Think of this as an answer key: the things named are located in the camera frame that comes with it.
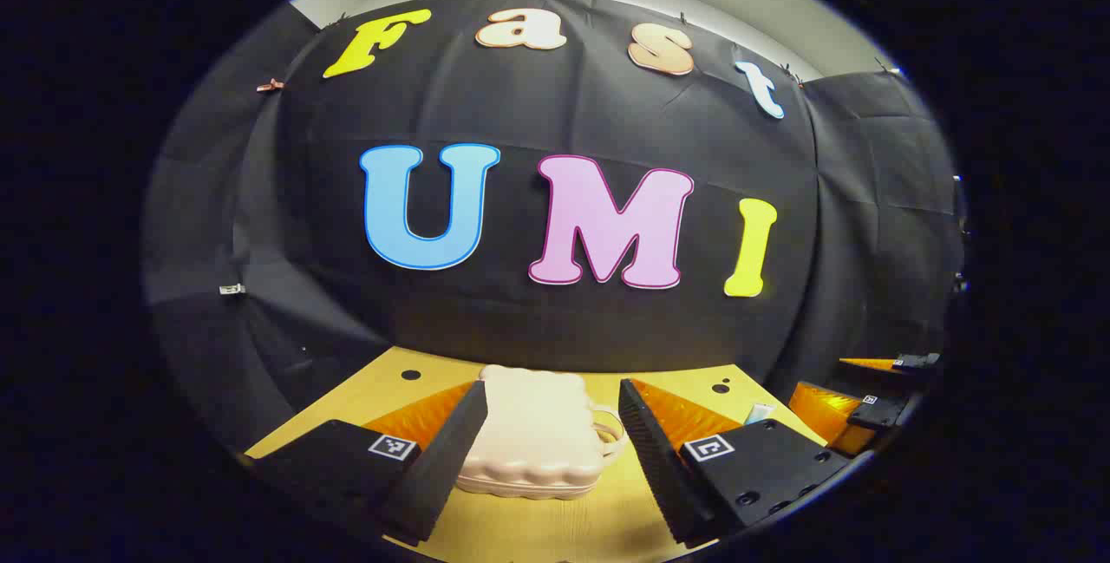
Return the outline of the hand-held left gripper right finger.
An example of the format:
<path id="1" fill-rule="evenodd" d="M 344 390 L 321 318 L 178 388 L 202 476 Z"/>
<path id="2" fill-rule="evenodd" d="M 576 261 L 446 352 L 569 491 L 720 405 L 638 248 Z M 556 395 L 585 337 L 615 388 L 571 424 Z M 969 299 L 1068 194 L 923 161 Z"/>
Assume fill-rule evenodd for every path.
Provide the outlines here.
<path id="1" fill-rule="evenodd" d="M 624 378 L 618 413 L 676 542 L 757 534 L 855 473 L 855 462 L 776 418 L 737 424 Z"/>

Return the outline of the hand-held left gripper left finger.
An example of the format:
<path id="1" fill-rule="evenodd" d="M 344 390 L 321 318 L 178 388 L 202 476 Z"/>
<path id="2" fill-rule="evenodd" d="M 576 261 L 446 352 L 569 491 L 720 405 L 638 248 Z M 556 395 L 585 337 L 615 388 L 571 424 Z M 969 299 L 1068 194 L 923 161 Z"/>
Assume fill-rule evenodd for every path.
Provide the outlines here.
<path id="1" fill-rule="evenodd" d="M 329 420 L 260 459 L 252 475 L 350 535 L 428 540 L 487 416 L 482 381 L 442 390 L 371 428 Z"/>

